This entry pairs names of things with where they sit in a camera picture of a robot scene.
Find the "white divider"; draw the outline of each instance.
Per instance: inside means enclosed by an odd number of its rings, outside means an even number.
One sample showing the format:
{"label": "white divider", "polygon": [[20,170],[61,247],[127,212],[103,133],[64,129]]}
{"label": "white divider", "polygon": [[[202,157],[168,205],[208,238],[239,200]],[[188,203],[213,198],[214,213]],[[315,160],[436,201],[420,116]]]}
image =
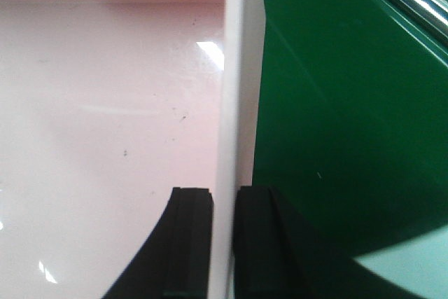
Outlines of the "white divider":
{"label": "white divider", "polygon": [[226,0],[209,299],[228,297],[236,191],[252,182],[265,37],[263,0]]}

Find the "glossy white surface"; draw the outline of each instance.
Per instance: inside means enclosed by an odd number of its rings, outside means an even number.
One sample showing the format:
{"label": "glossy white surface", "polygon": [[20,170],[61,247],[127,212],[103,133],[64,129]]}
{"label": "glossy white surface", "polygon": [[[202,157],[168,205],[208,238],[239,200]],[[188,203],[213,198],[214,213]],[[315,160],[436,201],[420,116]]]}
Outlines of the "glossy white surface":
{"label": "glossy white surface", "polygon": [[222,6],[0,5],[0,298],[100,298],[214,189]]}

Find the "green panel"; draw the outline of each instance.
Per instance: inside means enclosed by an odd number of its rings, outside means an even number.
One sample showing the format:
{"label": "green panel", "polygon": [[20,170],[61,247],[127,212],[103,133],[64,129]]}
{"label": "green panel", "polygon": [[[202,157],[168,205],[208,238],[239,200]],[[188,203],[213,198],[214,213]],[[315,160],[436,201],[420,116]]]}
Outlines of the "green panel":
{"label": "green panel", "polygon": [[448,54],[383,0],[265,0],[254,184],[353,255],[448,223]]}

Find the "white edge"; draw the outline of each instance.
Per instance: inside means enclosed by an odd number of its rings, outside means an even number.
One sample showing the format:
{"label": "white edge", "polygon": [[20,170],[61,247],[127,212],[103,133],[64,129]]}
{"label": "white edge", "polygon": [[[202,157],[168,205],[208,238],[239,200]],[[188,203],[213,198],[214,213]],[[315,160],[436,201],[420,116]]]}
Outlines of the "white edge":
{"label": "white edge", "polygon": [[226,0],[209,299],[231,293],[235,195],[240,186],[252,182],[265,21],[263,0]]}

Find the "green plastic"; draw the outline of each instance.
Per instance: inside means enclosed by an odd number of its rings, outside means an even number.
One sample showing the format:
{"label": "green plastic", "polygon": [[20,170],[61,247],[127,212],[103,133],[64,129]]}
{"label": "green plastic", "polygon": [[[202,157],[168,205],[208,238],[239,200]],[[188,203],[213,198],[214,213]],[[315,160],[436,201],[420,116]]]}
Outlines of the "green plastic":
{"label": "green plastic", "polygon": [[384,0],[265,0],[254,184],[350,254],[448,223],[448,54]]}

